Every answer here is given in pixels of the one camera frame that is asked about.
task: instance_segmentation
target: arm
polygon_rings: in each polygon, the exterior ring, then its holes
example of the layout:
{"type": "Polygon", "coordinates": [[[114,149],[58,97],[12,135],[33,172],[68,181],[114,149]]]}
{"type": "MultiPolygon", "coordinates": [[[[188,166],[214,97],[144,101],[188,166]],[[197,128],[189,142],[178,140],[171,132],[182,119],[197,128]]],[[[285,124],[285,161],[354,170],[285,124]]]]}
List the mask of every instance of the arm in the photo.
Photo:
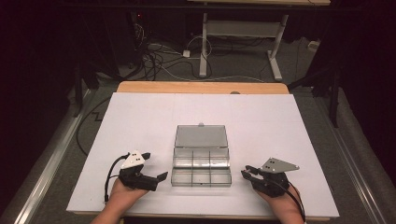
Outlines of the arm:
{"type": "Polygon", "coordinates": [[[91,224],[117,224],[121,216],[147,192],[145,189],[125,187],[117,178],[105,208],[91,224]]]}
{"type": "MultiPolygon", "coordinates": [[[[282,196],[271,198],[268,195],[256,191],[268,204],[271,206],[274,214],[279,218],[282,224],[303,224],[303,219],[300,215],[298,205],[294,200],[288,195],[284,194],[282,196]]],[[[289,192],[298,199],[296,189],[289,187],[289,192]]]]}

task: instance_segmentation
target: desk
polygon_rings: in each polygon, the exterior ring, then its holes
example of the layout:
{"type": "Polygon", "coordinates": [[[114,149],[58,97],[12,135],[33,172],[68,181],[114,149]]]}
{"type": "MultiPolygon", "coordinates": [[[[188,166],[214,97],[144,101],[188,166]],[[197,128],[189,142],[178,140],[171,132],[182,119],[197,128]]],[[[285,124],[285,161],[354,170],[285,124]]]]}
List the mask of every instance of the desk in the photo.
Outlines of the desk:
{"type": "Polygon", "coordinates": [[[165,171],[170,174],[177,125],[199,122],[225,125],[232,185],[172,187],[169,175],[127,216],[273,219],[268,204],[256,195],[240,170],[247,164],[262,166],[269,157],[275,157],[300,165],[301,169],[289,172],[288,178],[302,193],[308,220],[338,217],[297,104],[286,86],[279,83],[121,83],[110,101],[67,211],[101,211],[108,169],[117,157],[129,151],[151,153],[142,171],[144,175],[156,176],[165,171]],[[169,93],[172,91],[186,93],[169,93]],[[229,94],[231,91],[241,94],[229,94]]]}
{"type": "MultiPolygon", "coordinates": [[[[258,4],[258,5],[283,5],[283,6],[328,6],[330,0],[190,0],[211,3],[233,3],[233,4],[258,4]]],[[[256,22],[256,21],[210,21],[207,13],[204,13],[202,31],[202,51],[200,59],[200,77],[206,77],[207,53],[206,42],[208,35],[235,35],[253,37],[274,37],[275,44],[272,50],[268,50],[268,60],[271,65],[276,81],[282,80],[279,66],[276,62],[276,53],[282,40],[283,32],[289,15],[283,15],[281,22],[256,22]]]]}

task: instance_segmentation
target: gray carpet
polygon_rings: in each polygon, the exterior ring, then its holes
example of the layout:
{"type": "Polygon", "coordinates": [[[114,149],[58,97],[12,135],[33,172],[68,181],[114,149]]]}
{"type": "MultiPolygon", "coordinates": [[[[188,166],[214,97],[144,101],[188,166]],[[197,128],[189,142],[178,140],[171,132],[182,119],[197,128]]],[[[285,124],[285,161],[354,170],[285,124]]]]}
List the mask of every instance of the gray carpet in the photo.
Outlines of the gray carpet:
{"type": "MultiPolygon", "coordinates": [[[[277,55],[278,64],[282,75],[284,76],[284,83],[291,83],[299,77],[303,77],[314,53],[306,49],[307,41],[295,41],[292,44],[283,43],[281,50],[277,55]]],[[[214,79],[213,81],[232,81],[232,82],[255,82],[259,78],[265,82],[274,82],[271,69],[268,67],[265,51],[270,49],[272,42],[264,40],[257,47],[244,47],[242,49],[235,49],[226,56],[216,56],[215,54],[225,53],[226,49],[220,49],[213,52],[209,57],[211,64],[212,76],[210,78],[224,78],[214,79]]],[[[166,60],[176,58],[175,55],[162,54],[166,60]]],[[[198,74],[197,60],[184,60],[191,62],[194,69],[194,74],[198,74]]],[[[171,81],[180,80],[179,78],[196,79],[191,75],[191,67],[187,63],[176,64],[168,68],[168,72],[161,71],[157,74],[156,80],[171,81]]],[[[144,74],[140,73],[136,78],[142,77],[144,74]]],[[[101,76],[101,87],[96,91],[92,103],[89,105],[89,111],[94,108],[102,100],[106,99],[117,89],[117,82],[109,81],[104,76],[101,76]]],[[[334,138],[332,127],[329,126],[327,117],[323,115],[319,108],[318,101],[327,102],[328,99],[315,99],[312,97],[309,88],[298,88],[292,93],[295,96],[297,105],[301,111],[304,124],[308,131],[309,137],[312,141],[314,149],[318,155],[318,160],[322,166],[324,174],[328,180],[329,186],[332,190],[332,195],[335,199],[340,217],[332,219],[326,223],[373,223],[372,218],[367,213],[366,207],[361,201],[361,196],[357,191],[356,184],[350,176],[347,166],[342,160],[342,154],[339,150],[339,144],[334,138]]],[[[101,118],[106,112],[106,104],[100,105],[95,112],[99,112],[101,118]]],[[[94,137],[100,127],[100,121],[95,121],[95,114],[89,114],[87,119],[81,125],[79,130],[79,139],[82,147],[86,152],[89,152],[94,137]]],[[[385,175],[382,167],[376,159],[373,151],[370,149],[367,140],[365,139],[360,129],[359,123],[354,119],[353,114],[349,110],[347,99],[341,92],[340,105],[338,110],[339,132],[347,147],[352,150],[352,154],[356,159],[357,165],[361,170],[364,179],[373,192],[378,207],[383,211],[383,215],[388,223],[396,220],[395,205],[396,193],[394,187],[391,185],[389,178],[385,175]]],[[[38,179],[40,172],[44,169],[46,161],[51,154],[51,147],[46,149],[42,157],[37,161],[32,173],[26,179],[25,184],[21,187],[18,196],[8,207],[3,214],[1,223],[13,223],[16,216],[21,211],[24,202],[30,194],[30,191],[35,181],[38,179]]],[[[64,158],[52,180],[49,190],[36,211],[31,223],[89,223],[93,216],[80,216],[65,211],[69,202],[73,188],[77,183],[79,173],[83,167],[86,157],[78,148],[76,137],[71,142],[70,146],[65,152],[64,158]]],[[[154,218],[144,219],[138,218],[134,223],[209,223],[210,220],[196,219],[187,220],[168,218],[154,218]]],[[[241,220],[221,221],[227,223],[247,223],[241,220]]]]}

